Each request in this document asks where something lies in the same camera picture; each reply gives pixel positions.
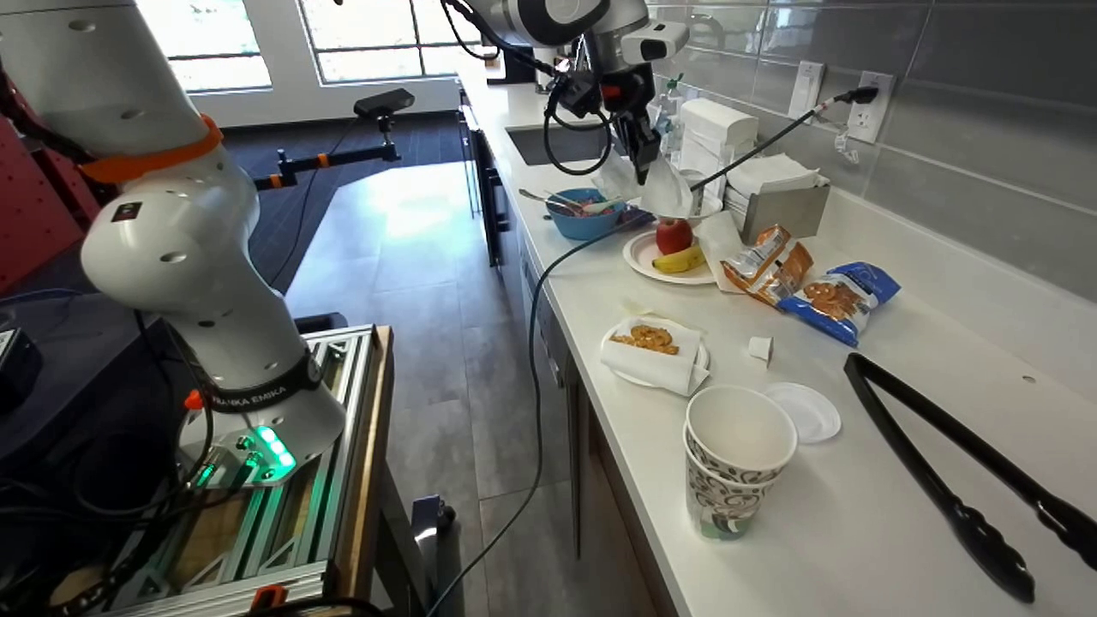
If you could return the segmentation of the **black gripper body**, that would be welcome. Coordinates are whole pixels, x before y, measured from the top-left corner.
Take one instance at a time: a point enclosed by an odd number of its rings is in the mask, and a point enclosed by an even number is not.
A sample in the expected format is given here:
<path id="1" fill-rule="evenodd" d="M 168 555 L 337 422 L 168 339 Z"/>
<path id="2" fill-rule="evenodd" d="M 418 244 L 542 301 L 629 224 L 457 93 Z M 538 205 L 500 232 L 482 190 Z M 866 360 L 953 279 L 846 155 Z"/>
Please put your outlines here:
<path id="1" fill-rule="evenodd" d="M 648 103 L 656 79 L 648 67 L 594 77 L 598 103 L 609 115 L 609 135 L 621 155 L 634 164 L 653 164 L 657 155 L 657 132 L 653 127 Z"/>

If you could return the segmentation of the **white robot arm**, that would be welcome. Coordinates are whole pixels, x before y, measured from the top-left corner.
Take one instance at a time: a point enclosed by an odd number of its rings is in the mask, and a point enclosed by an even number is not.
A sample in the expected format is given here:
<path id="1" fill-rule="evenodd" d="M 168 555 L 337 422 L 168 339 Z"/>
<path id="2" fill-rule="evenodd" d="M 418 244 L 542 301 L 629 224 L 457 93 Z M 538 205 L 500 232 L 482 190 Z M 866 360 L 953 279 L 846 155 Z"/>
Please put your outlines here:
<path id="1" fill-rule="evenodd" d="M 78 261 L 108 299 L 165 318 L 210 379 L 231 444 L 279 467 L 319 458 L 342 412 L 247 240 L 253 182 L 231 162 L 133 0 L 0 0 L 8 88 L 117 195 Z"/>

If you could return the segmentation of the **robot base stand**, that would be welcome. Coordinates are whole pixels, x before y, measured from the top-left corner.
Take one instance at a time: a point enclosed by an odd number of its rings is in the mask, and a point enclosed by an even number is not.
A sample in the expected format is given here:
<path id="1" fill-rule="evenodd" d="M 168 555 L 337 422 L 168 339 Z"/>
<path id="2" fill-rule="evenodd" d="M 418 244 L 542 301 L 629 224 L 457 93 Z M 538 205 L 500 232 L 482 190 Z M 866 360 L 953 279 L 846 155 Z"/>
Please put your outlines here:
<path id="1" fill-rule="evenodd" d="M 224 450 L 186 508 L 151 519 L 101 580 L 64 580 L 40 617 L 385 617 L 370 597 L 386 578 L 385 464 L 391 344 L 385 326 L 304 335 L 342 432 L 319 452 L 286 450 L 286 422 L 224 420 L 239 445 L 266 445 L 258 483 Z"/>

